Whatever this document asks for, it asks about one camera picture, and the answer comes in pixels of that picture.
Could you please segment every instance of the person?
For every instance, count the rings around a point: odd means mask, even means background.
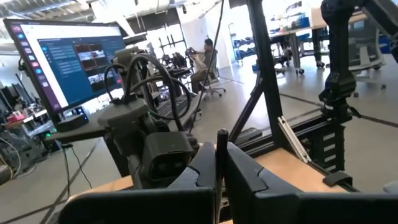
[[[198,93],[201,86],[200,82],[204,81],[206,78],[207,69],[210,68],[209,75],[212,79],[216,78],[214,71],[212,71],[212,66],[210,65],[210,59],[213,51],[215,52],[213,63],[217,58],[217,50],[213,48],[213,41],[211,39],[205,40],[205,51],[203,53],[191,54],[192,60],[196,63],[198,71],[191,76],[192,92]],[[203,60],[200,60],[198,54],[204,54]]]

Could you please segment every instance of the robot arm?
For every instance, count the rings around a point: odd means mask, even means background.
[[[391,54],[398,63],[398,7],[391,0],[359,0],[358,6],[391,41]]]

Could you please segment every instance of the floor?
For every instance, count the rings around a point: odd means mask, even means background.
[[[380,71],[369,71],[375,79],[388,83],[382,91],[375,84],[358,84],[359,98],[350,98],[364,118],[346,123],[346,172],[353,176],[354,186],[364,192],[380,192],[382,186],[398,180],[398,65],[386,55],[387,65]],[[243,66],[233,65],[220,70],[218,85],[226,93],[209,97],[203,102],[201,120],[195,124],[194,135],[201,141],[216,140],[220,128],[231,129],[246,104],[254,86],[256,75],[251,71],[253,58]],[[297,77],[292,68],[278,76],[280,100],[284,116],[291,124],[319,114],[318,94],[323,89],[329,70],[317,70],[313,57],[302,59],[305,76]],[[263,98],[257,104],[246,128],[268,130],[266,104]],[[111,156],[100,139],[75,142],[74,150],[92,186],[105,184],[119,177]],[[67,151],[72,185],[71,194],[89,189],[87,181],[78,172],[78,163],[71,150]],[[67,198],[66,173],[62,153],[38,164],[36,170],[20,179],[0,187],[0,224],[46,223],[53,212],[62,209]]]

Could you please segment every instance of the computer monitor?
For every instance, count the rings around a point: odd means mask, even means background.
[[[105,93],[104,70],[124,49],[117,25],[5,19],[47,111],[58,114]],[[116,72],[110,90],[120,87]]]

